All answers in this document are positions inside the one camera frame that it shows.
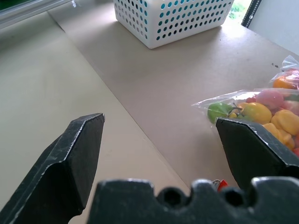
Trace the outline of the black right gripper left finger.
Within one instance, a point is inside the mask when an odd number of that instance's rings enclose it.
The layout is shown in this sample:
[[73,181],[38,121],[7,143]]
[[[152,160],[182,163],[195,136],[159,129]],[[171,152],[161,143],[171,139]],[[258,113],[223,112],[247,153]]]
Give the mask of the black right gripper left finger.
[[68,224],[81,215],[97,171],[104,122],[102,113],[71,121],[0,211],[0,224]]

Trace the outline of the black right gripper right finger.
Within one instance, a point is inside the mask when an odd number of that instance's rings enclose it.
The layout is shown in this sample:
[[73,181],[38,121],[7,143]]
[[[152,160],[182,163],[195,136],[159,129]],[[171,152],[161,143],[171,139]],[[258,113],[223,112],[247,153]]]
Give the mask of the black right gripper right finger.
[[299,156],[261,124],[218,118],[215,125],[230,171],[241,189],[247,189],[255,177],[299,179]]

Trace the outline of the clear bag of toy fruit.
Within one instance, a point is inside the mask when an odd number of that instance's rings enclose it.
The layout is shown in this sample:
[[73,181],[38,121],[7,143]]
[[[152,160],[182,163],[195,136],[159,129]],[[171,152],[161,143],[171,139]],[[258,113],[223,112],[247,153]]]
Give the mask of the clear bag of toy fruit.
[[299,61],[287,56],[263,89],[240,90],[193,104],[212,125],[218,118],[261,124],[299,157]]

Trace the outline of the small red object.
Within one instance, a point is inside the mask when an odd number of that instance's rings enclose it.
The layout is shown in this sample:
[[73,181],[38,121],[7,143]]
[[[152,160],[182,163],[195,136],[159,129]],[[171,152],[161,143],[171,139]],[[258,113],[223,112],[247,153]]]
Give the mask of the small red object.
[[228,187],[228,183],[225,180],[214,180],[212,184],[216,187],[217,191],[221,191],[223,188]]

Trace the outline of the brown cardboard sheet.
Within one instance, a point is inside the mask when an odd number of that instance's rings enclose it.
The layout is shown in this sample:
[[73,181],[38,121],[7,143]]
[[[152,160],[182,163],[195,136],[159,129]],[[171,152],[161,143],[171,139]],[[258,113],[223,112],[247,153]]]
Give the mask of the brown cardboard sheet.
[[50,15],[186,184],[236,185],[217,131],[193,104],[266,86],[290,51],[230,22],[148,49],[111,2],[66,3]]

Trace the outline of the black studded strip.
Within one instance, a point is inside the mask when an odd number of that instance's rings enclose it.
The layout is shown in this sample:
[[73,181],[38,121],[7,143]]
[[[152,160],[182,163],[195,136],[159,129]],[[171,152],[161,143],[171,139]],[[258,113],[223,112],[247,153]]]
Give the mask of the black studded strip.
[[241,25],[245,28],[249,28],[262,0],[251,0],[248,10],[242,20]]

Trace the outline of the white perforated plastic basket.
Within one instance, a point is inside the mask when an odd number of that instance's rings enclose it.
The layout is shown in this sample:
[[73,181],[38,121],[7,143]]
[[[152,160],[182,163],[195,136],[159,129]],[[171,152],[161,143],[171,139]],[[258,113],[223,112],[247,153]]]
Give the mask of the white perforated plastic basket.
[[147,48],[221,26],[234,0],[113,0],[115,16]]

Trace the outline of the white window frame rail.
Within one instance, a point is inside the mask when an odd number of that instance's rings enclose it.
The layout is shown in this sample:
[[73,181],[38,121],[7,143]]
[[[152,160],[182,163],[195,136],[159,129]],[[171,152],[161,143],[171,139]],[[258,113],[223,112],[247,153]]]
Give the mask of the white window frame rail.
[[0,29],[73,0],[0,0]]

